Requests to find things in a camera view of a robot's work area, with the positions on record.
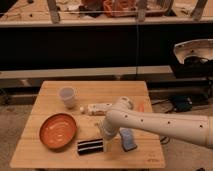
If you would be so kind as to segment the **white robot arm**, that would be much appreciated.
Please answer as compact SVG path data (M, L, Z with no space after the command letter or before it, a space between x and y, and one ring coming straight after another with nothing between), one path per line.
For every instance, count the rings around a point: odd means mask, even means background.
M120 128L143 130L213 150L213 117L146 113L133 109L128 97L120 97L99 123L101 135L113 139Z

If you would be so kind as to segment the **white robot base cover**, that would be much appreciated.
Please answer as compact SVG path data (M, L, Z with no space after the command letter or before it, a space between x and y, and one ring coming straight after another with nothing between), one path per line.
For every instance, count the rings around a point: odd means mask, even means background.
M213 39L194 39L177 43L173 52L180 64L184 64L190 57L213 60Z

